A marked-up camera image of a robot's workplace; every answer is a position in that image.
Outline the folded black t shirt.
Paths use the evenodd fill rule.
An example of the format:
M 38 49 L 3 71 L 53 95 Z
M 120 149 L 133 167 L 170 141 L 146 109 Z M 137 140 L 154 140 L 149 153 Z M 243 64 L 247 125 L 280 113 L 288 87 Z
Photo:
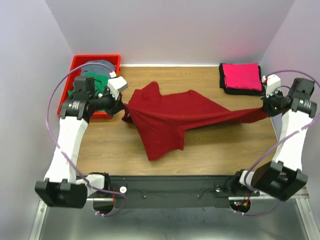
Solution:
M 261 67 L 259 65 L 258 65 L 258 68 L 259 68 L 259 74 L 260 74 L 260 81 L 261 81 L 261 85 L 262 85 L 262 91 L 241 90 L 241 89 L 227 88 L 225 86 L 225 83 L 224 83 L 224 77 L 225 76 L 224 76 L 222 64 L 224 64 L 224 63 L 220 63 L 219 67 L 218 67 L 218 69 L 219 69 L 219 87 L 221 89 L 223 89 L 226 94 L 229 94 L 229 95 L 261 96 L 261 95 L 263 95 L 265 93 L 265 89 L 264 89 L 263 84 L 262 84 Z

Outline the red plastic bin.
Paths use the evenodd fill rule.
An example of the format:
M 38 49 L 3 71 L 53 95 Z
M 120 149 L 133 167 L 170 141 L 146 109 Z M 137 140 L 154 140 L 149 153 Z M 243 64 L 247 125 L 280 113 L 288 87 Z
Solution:
M 96 60 L 106 60 L 110 63 L 112 63 L 113 65 L 116 66 L 116 71 L 115 73 L 118 75 L 120 72 L 120 63 L 121 63 L 121 56 L 119 54 L 87 54 L 87 55 L 75 55 L 73 57 L 71 66 L 70 66 L 70 70 L 73 70 L 81 65 L 84 65 L 86 63 L 88 63 L 88 61 L 96 61 Z M 60 99 L 60 105 L 62 105 L 62 103 L 68 98 L 69 94 L 72 92 L 72 90 L 74 89 L 73 87 L 73 83 L 74 83 L 74 79 L 77 76 L 81 76 L 81 68 L 78 69 L 77 71 L 73 72 L 72 74 L 70 74 L 64 84 L 64 90 Z M 109 77 L 105 77 L 105 76 L 93 76 L 96 79 L 100 80 L 102 82 L 102 91 L 101 94 L 103 93 L 103 91 L 105 90 L 107 84 L 108 84 L 108 80 L 110 79 L 110 75 Z

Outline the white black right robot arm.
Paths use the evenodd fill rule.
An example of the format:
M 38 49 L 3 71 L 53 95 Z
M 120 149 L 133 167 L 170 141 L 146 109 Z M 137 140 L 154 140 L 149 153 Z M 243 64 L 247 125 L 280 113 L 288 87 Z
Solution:
M 231 192 L 242 195 L 248 189 L 266 193 L 282 202 L 303 188 L 308 176 L 302 171 L 302 151 L 308 128 L 319 120 L 317 104 L 311 101 L 315 82 L 295 78 L 287 95 L 281 91 L 281 79 L 271 74 L 262 78 L 265 94 L 263 109 L 269 117 L 281 115 L 278 143 L 272 147 L 272 160 L 256 170 L 243 170 L 230 182 Z

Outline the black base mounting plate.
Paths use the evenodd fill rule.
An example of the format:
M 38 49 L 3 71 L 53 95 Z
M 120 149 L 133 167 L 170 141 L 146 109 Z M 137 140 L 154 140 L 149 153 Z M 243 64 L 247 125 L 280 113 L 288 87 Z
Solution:
M 117 195 L 116 207 L 127 209 L 228 208 L 229 200 L 243 200 L 255 193 L 234 185 L 229 175 L 113 175 L 111 188 L 126 187 L 126 197 Z

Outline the dark red t shirt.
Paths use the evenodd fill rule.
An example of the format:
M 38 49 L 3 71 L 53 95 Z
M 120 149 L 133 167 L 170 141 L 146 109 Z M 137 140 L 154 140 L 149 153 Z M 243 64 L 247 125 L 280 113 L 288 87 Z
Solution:
M 231 122 L 250 124 L 267 118 L 261 107 L 229 110 L 189 90 L 162 95 L 157 82 L 136 89 L 122 120 L 135 125 L 149 161 L 183 150 L 187 130 Z

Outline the folded pink t shirt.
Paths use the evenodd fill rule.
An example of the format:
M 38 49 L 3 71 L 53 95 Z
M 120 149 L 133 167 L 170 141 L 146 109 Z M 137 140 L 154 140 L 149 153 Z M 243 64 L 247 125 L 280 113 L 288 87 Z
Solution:
M 229 89 L 262 91 L 259 65 L 257 63 L 223 63 L 224 84 Z

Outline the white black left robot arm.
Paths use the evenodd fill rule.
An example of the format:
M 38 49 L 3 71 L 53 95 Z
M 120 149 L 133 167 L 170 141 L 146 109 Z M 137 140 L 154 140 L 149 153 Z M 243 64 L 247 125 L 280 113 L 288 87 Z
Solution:
M 95 83 L 92 76 L 76 77 L 73 94 L 61 106 L 53 158 L 44 179 L 37 181 L 34 188 L 49 207 L 81 209 L 93 193 L 100 197 L 111 193 L 111 180 L 107 173 L 84 175 L 76 165 L 91 117 L 98 111 L 105 111 L 112 117 L 124 110 L 122 91 L 128 83 L 122 76 L 111 78 L 102 93 L 96 93 Z

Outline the aluminium frame rail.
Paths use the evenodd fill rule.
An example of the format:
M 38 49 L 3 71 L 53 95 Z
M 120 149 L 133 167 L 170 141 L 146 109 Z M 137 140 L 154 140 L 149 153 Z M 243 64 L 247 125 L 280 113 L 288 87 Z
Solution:
M 302 190 L 274 212 L 242 216 L 230 209 L 124 209 L 100 217 L 93 205 L 110 198 L 90 198 L 82 209 L 38 205 L 32 240 L 317 240 L 320 231 L 309 195 Z

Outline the green t shirt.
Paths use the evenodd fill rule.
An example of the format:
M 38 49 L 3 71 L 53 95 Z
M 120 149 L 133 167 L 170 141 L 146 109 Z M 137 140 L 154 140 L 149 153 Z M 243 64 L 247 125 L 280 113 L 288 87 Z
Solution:
M 94 76 L 81 75 L 74 78 L 73 90 L 67 100 L 92 104 L 98 99 L 103 90 L 103 83 Z

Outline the grey t shirt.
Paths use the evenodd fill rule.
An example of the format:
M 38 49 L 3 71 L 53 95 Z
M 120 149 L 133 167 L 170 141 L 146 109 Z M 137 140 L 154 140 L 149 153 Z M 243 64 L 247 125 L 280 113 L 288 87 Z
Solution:
M 81 76 L 103 76 L 103 77 L 109 77 L 110 71 L 115 72 L 116 66 L 112 64 L 111 62 L 107 60 L 91 60 L 88 61 L 88 63 L 98 63 L 106 65 L 107 67 L 96 65 L 96 64 L 90 64 L 86 65 L 81 68 Z

